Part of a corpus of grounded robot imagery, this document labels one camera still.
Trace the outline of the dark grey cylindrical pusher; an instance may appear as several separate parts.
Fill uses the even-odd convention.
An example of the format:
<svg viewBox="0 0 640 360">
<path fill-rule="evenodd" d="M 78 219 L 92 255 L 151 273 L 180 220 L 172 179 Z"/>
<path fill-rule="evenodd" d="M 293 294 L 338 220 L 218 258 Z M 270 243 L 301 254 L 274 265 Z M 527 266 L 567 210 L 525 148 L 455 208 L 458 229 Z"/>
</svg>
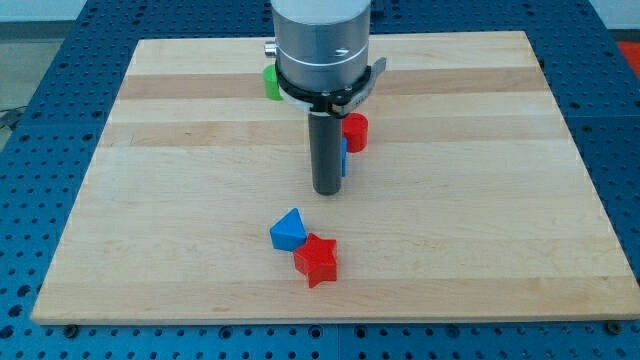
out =
<svg viewBox="0 0 640 360">
<path fill-rule="evenodd" d="M 312 184 L 320 195 L 334 195 L 341 188 L 342 120 L 308 115 Z"/>
</svg>

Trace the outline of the black clamp ring mount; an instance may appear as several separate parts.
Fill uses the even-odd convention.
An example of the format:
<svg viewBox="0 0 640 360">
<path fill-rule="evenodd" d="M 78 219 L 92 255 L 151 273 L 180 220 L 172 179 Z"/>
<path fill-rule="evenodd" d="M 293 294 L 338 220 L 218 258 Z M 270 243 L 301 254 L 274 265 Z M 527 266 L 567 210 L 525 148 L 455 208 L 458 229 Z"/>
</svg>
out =
<svg viewBox="0 0 640 360">
<path fill-rule="evenodd" d="M 293 85 L 285 78 L 279 63 L 275 72 L 283 99 L 298 110 L 316 116 L 344 118 L 354 112 L 371 95 L 377 78 L 385 72 L 387 58 L 381 57 L 367 65 L 364 73 L 350 86 L 334 91 L 311 91 Z"/>
</svg>

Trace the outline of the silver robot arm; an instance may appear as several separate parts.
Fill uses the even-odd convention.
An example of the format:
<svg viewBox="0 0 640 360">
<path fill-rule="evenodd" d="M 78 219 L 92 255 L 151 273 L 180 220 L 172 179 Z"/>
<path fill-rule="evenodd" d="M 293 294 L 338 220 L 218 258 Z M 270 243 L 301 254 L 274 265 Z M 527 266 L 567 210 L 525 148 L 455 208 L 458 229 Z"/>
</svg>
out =
<svg viewBox="0 0 640 360">
<path fill-rule="evenodd" d="M 369 62 L 370 0 L 273 0 L 276 81 L 283 98 L 308 117 L 312 185 L 341 189 L 343 119 L 372 93 L 386 70 Z"/>
</svg>

